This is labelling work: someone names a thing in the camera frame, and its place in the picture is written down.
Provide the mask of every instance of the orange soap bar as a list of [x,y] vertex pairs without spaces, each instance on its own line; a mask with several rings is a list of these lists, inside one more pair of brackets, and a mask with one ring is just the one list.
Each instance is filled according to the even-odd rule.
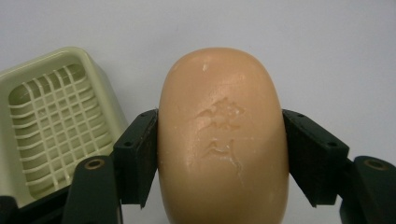
[[163,84],[158,165],[175,224],[280,223],[288,198],[282,111],[265,68],[236,49],[200,49]]

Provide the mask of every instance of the grid pattern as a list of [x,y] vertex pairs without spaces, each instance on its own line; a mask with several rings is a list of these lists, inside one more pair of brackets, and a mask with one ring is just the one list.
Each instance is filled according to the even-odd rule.
[[64,66],[14,90],[9,108],[34,198],[70,185],[83,159],[110,153],[111,135],[82,66]]

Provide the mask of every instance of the soap dish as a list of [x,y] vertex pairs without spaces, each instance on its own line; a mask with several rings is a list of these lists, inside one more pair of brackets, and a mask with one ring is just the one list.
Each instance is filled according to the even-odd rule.
[[77,164],[109,155],[126,129],[106,76],[63,48],[0,73],[0,195],[24,206],[71,184]]

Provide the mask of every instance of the white table surface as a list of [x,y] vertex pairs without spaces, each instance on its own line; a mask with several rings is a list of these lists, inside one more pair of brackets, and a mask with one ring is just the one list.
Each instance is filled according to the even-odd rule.
[[[350,146],[396,164],[396,1],[0,1],[0,70],[60,47],[87,50],[132,120],[158,106],[182,55],[206,47],[249,52],[267,68],[283,108],[306,114]],[[283,223],[341,223],[311,208],[290,178]],[[125,223],[166,224],[156,177],[147,206]]]

